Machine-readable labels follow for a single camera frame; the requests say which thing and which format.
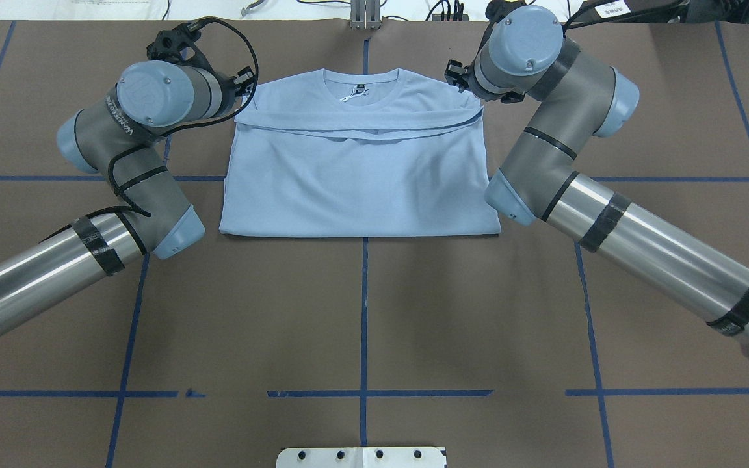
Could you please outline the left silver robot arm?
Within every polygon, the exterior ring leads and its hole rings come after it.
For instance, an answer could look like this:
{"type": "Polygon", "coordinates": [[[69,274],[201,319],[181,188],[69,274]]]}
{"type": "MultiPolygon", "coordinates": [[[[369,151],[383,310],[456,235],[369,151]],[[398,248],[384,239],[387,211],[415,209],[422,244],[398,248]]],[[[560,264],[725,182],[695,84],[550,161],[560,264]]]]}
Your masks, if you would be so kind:
{"type": "Polygon", "coordinates": [[[226,77],[194,61],[138,62],[100,103],[60,127],[63,157],[98,173],[118,203],[0,264],[0,337],[149,253],[167,259],[202,239],[202,221],[157,143],[232,119],[235,101],[255,91],[257,78],[255,66],[226,77]]]}

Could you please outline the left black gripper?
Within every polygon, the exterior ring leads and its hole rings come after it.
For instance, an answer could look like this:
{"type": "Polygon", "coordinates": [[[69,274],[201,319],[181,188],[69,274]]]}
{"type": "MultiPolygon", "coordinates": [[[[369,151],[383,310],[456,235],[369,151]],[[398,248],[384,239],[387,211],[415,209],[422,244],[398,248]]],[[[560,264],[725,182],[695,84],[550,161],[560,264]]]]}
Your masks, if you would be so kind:
{"type": "Polygon", "coordinates": [[[250,66],[245,66],[235,74],[226,76],[218,74],[218,83],[221,89],[221,109],[232,109],[237,98],[246,93],[253,92],[257,83],[256,73],[250,66]]]}

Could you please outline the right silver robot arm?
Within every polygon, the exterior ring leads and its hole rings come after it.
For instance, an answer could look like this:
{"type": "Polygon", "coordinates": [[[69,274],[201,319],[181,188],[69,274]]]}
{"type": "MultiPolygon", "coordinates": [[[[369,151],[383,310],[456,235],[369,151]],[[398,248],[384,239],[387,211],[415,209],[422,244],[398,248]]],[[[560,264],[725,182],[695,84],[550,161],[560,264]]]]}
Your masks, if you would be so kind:
{"type": "MultiPolygon", "coordinates": [[[[641,89],[633,118],[593,139],[580,173],[749,268],[749,25],[603,24],[583,50],[641,89]]],[[[461,350],[496,379],[607,389],[749,386],[749,358],[685,308],[544,223],[505,222],[493,269],[467,279],[494,301],[461,350]]]]}

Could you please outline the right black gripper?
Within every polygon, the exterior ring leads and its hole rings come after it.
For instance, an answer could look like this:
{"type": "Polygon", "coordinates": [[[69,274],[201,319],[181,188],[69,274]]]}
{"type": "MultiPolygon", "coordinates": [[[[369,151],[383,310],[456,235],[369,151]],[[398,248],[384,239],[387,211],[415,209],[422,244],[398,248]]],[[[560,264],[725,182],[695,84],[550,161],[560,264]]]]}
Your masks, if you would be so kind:
{"type": "Polygon", "coordinates": [[[500,101],[503,104],[522,103],[523,101],[523,92],[517,88],[500,88],[491,84],[482,74],[478,62],[464,65],[464,63],[450,59],[445,69],[445,80],[450,86],[458,88],[460,92],[470,91],[483,101],[500,101]]]}

